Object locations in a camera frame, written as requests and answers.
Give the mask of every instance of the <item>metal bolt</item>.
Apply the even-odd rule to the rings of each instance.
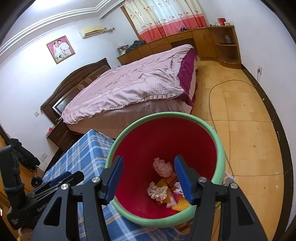
[[[201,183],[205,183],[207,181],[207,178],[206,177],[199,177],[198,181]]]
[[[237,189],[239,186],[236,183],[230,183],[230,187],[233,189]]]
[[[64,183],[64,184],[61,185],[61,189],[62,190],[66,190],[68,187],[69,187],[69,185],[66,184],[66,183]]]
[[[93,178],[91,179],[91,181],[92,181],[93,183],[98,183],[100,180],[101,180],[101,179],[100,179],[99,177],[93,177]]]

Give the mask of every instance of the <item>floral curtain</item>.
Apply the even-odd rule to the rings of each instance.
[[[178,33],[181,27],[207,26],[195,0],[126,0],[123,5],[147,42]]]

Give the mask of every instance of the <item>trash can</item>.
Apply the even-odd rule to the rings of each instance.
[[[112,203],[122,216],[143,226],[175,226],[193,218],[196,210],[174,211],[148,196],[149,184],[161,179],[152,167],[155,158],[174,165],[174,158],[182,155],[189,167],[215,184],[225,174],[224,149],[213,127],[180,112],[156,113],[132,123],[115,140],[106,167],[117,155],[124,159],[124,170]]]

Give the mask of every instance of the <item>corner shelf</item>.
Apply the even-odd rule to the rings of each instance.
[[[215,45],[217,45],[217,46],[236,46],[237,47],[237,44],[221,44],[221,43],[215,43]]]
[[[218,61],[221,61],[226,64],[240,64],[240,61],[238,59],[218,58]]]
[[[213,38],[219,64],[228,68],[241,69],[242,62],[234,26],[217,26],[211,27],[209,30]],[[234,44],[221,44],[221,42],[226,41],[225,35],[229,35]]]

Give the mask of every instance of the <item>floor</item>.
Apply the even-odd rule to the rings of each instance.
[[[269,114],[249,79],[239,69],[229,69],[214,61],[199,61],[195,108],[192,114],[213,122],[230,160],[233,175],[266,232],[275,234],[283,201],[284,175],[281,152]],[[226,162],[226,171],[231,174]],[[219,233],[220,212],[216,212],[213,237]]]

